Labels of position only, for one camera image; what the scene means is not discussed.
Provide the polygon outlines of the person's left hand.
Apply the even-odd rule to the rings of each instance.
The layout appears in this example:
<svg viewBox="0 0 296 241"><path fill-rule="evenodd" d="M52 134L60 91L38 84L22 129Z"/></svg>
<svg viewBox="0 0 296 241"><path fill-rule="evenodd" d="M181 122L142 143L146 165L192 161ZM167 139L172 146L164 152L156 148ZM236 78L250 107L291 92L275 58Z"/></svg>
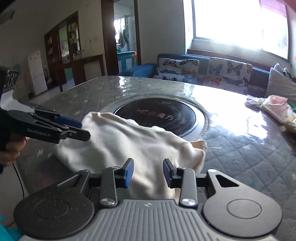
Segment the person's left hand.
<svg viewBox="0 0 296 241"><path fill-rule="evenodd" d="M20 140L9 142L6 145L6 150L1 151L1 165L10 166L14 164L20 156L21 150L26 146L27 140L27 137L22 137Z"/></svg>

